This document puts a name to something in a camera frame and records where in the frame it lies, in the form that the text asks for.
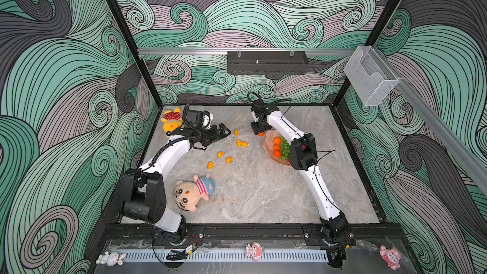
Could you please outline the green grape bunch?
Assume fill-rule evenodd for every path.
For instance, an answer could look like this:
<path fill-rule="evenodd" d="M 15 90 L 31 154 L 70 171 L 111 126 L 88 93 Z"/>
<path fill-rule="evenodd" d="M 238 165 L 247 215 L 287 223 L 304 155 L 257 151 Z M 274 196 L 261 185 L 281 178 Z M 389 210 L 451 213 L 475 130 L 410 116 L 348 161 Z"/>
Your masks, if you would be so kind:
<path fill-rule="evenodd" d="M 282 137 L 281 143 L 280 143 L 280 152 L 281 152 L 281 159 L 288 161 L 289 160 L 289 155 L 290 155 L 290 144 L 289 142 Z"/>

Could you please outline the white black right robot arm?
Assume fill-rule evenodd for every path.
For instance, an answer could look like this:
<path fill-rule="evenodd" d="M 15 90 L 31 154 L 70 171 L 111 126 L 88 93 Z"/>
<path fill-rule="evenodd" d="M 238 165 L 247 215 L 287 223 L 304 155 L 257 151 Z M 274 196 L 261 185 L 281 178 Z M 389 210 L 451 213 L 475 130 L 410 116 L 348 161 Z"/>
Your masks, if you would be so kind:
<path fill-rule="evenodd" d="M 290 143 L 290 165 L 304 178 L 317 204 L 324 242 L 337 248 L 355 245 L 350 224 L 336 205 L 320 172 L 320 151 L 317 149 L 315 137 L 293 125 L 280 111 L 277 101 L 267 104 L 253 91 L 247 94 L 247 99 L 251 104 L 254 119 L 251 128 L 254 134 L 274 129 Z"/>

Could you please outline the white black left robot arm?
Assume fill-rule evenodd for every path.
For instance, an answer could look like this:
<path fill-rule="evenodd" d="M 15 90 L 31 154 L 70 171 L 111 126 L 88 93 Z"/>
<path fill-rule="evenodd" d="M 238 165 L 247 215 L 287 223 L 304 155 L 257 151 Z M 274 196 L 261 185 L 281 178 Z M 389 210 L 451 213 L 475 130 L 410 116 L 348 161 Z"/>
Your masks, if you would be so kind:
<path fill-rule="evenodd" d="M 128 169 L 121 177 L 119 209 L 123 216 L 150 223 L 168 233 L 181 233 L 183 216 L 167 208 L 164 180 L 176 163 L 192 148 L 205 150 L 231 134 L 223 124 L 212 124 L 208 111 L 175 110 L 177 119 L 163 117 L 168 142 L 145 164 Z"/>

